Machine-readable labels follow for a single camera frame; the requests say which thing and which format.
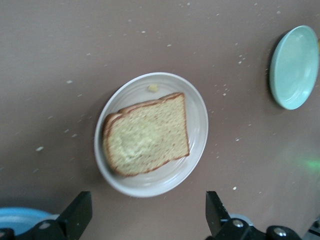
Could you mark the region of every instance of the bread slice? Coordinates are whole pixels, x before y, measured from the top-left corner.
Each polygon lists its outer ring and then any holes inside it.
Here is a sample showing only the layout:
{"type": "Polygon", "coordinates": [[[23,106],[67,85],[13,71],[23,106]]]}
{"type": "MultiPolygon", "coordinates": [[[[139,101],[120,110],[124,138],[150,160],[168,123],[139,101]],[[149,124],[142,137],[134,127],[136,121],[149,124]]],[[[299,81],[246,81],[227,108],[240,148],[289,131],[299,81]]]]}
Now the bread slice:
{"type": "Polygon", "coordinates": [[[126,177],[188,156],[184,93],[175,92],[109,114],[104,122],[103,150],[110,168],[126,177]]]}

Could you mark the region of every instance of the brown crust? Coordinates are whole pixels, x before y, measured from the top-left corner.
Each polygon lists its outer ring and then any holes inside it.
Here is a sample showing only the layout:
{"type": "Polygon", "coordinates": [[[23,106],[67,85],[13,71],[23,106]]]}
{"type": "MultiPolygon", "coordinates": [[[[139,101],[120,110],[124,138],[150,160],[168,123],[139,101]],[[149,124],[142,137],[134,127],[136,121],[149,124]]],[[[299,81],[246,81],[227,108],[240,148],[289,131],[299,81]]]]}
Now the brown crust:
{"type": "MultiPolygon", "coordinates": [[[[174,160],[178,160],[180,158],[183,157],[187,157],[190,155],[190,146],[189,146],[189,142],[188,142],[188,138],[187,138],[187,146],[188,146],[188,153],[186,155],[171,159],[171,160],[167,160],[165,161],[162,165],[159,165],[157,167],[154,167],[152,169],[149,169],[148,171],[145,172],[140,172],[137,174],[123,174],[122,172],[118,171],[117,168],[113,165],[112,161],[110,160],[110,155],[109,155],[109,146],[107,144],[107,138],[110,136],[110,132],[112,129],[112,125],[114,124],[114,122],[119,119],[119,118],[124,118],[127,114],[129,114],[130,112],[139,109],[141,107],[147,107],[147,106],[151,106],[151,105],[156,105],[156,104],[161,104],[164,103],[167,100],[171,100],[171,99],[175,99],[179,96],[183,95],[183,97],[185,97],[185,94],[183,92],[174,92],[171,94],[168,94],[166,96],[163,96],[157,100],[148,100],[148,101],[144,101],[144,102],[139,102],[127,107],[124,107],[122,109],[120,109],[118,112],[114,112],[114,113],[110,113],[106,116],[105,120],[104,120],[104,125],[103,125],[103,151],[106,155],[107,161],[109,163],[110,168],[118,175],[123,176],[123,177],[134,177],[137,176],[139,174],[146,174],[149,172],[152,172],[154,170],[157,170],[158,168],[162,167],[163,165],[167,164],[170,161],[174,161],[174,160]]],[[[187,115],[186,115],[186,103],[185,101],[183,101],[183,111],[184,111],[184,117],[185,119],[187,119],[187,115]]],[[[184,124],[184,130],[186,135],[188,136],[188,132],[187,132],[187,125],[184,124]]]]}

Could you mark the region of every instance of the plate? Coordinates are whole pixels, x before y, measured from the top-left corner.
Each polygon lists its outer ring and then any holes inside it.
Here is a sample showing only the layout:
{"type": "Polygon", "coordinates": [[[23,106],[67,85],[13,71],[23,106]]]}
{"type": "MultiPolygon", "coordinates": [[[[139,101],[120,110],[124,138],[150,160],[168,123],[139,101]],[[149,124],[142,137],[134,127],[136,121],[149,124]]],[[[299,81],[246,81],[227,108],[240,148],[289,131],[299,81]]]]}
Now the plate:
{"type": "Polygon", "coordinates": [[[0,229],[13,229],[17,236],[49,216],[50,213],[33,208],[3,207],[0,208],[0,229]]]}
{"type": "Polygon", "coordinates": [[[107,182],[119,192],[138,198],[154,197],[178,186],[193,171],[202,156],[208,138],[208,113],[197,89],[184,78],[166,72],[139,76],[122,86],[107,102],[98,119],[94,135],[94,153],[97,165],[107,182]],[[156,84],[157,92],[148,91],[156,84]],[[110,113],[127,106],[183,92],[185,95],[186,123],[190,155],[170,161],[149,173],[122,177],[113,173],[102,147],[103,123],[110,113]]]}
{"type": "Polygon", "coordinates": [[[270,88],[285,109],[300,107],[311,94],[319,68],[319,47],[309,26],[289,31],[277,45],[270,65],[270,88]]]}

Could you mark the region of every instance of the gray table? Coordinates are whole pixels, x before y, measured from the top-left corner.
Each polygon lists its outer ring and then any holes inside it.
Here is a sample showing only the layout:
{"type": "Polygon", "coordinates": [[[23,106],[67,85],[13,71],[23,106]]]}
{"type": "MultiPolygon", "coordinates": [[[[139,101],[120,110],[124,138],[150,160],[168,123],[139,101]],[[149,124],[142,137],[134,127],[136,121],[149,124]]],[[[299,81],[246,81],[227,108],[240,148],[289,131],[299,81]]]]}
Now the gray table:
{"type": "Polygon", "coordinates": [[[201,240],[205,193],[217,191],[259,230],[302,236],[320,213],[319,78],[289,111],[266,75],[279,36],[299,25],[320,35],[320,1],[1,1],[0,206],[60,213],[91,191],[81,239],[201,240]],[[198,89],[209,134],[182,184],[134,198],[104,180],[93,137],[112,94],[151,72],[198,89]]]}

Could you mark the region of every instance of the blue plate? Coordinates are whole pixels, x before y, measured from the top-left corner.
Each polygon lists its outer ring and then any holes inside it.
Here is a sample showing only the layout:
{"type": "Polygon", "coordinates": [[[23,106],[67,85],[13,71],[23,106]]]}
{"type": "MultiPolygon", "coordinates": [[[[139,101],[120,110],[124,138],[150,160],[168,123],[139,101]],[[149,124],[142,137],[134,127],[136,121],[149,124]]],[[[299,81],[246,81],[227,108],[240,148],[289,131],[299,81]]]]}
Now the blue plate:
{"type": "Polygon", "coordinates": [[[319,69],[319,47],[309,26],[289,31],[277,45],[270,65],[270,88],[285,109],[300,107],[309,97],[319,69]]]}
{"type": "Polygon", "coordinates": [[[24,207],[0,208],[0,229],[10,228],[14,235],[20,235],[31,229],[51,214],[45,211],[24,207]]]}

